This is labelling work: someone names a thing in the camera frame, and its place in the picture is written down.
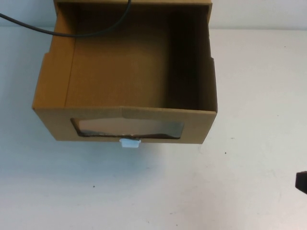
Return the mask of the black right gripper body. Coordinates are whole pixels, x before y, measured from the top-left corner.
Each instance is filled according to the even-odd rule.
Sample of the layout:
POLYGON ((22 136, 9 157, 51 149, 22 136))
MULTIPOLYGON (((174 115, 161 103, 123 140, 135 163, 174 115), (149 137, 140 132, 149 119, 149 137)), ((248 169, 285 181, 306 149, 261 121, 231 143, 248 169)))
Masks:
POLYGON ((296 173, 295 187, 299 191, 307 193, 307 171, 296 173))

